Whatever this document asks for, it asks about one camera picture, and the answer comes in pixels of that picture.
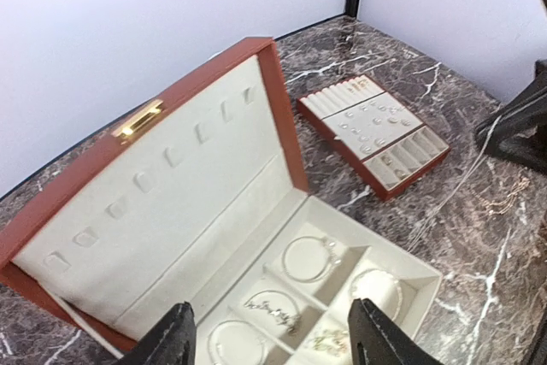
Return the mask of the red jewelry box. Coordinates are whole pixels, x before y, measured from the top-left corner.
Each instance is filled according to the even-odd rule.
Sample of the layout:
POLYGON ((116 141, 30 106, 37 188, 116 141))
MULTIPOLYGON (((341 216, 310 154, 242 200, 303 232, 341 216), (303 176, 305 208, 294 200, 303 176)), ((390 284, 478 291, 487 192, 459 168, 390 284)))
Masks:
POLYGON ((1 232, 1 281, 125 353, 176 304, 208 336, 245 321, 264 364, 353 364, 311 350, 324 328, 349 332, 350 282, 397 278, 393 322, 412 340, 441 273, 310 194, 293 104, 270 38, 245 38, 127 116, 1 232), (341 264, 302 284, 281 267, 301 236, 336 241, 341 264))

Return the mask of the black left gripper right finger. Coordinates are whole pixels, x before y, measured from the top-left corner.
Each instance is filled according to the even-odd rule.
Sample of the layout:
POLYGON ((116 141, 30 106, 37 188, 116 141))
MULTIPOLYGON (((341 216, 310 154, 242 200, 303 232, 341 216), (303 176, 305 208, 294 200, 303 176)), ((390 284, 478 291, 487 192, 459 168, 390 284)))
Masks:
POLYGON ((355 299, 348 314, 354 365, 441 365, 370 299, 355 299))

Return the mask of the red jewelry display tray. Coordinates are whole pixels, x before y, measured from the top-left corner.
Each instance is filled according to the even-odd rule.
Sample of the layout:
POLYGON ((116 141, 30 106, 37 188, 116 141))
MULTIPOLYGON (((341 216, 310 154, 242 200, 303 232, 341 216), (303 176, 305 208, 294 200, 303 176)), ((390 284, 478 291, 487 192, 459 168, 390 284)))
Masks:
POLYGON ((450 152, 444 139, 366 75, 312 92, 296 106, 383 201, 402 194, 450 152))

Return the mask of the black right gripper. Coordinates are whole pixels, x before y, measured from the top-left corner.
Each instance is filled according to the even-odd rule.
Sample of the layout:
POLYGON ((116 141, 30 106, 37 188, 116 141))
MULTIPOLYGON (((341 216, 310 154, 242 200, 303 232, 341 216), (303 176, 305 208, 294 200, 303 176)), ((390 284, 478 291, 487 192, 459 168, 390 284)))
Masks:
POLYGON ((524 91, 475 128, 475 143, 488 156, 546 172, 545 59, 524 91))

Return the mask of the gold crystal pendant earring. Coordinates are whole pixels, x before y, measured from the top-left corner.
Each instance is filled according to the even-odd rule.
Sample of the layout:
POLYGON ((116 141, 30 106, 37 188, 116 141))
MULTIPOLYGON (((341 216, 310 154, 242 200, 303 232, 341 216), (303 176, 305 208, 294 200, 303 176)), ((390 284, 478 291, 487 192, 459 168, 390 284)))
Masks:
POLYGON ((324 328, 308 341, 308 347, 317 352, 340 357, 348 352, 350 334, 345 329, 324 328))

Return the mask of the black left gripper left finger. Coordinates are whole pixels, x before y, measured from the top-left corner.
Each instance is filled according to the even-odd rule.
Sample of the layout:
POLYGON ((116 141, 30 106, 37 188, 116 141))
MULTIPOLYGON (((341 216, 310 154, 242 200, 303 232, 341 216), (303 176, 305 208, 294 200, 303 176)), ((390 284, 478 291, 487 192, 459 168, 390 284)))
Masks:
POLYGON ((176 303, 115 365, 195 363, 197 327, 188 302, 176 303))

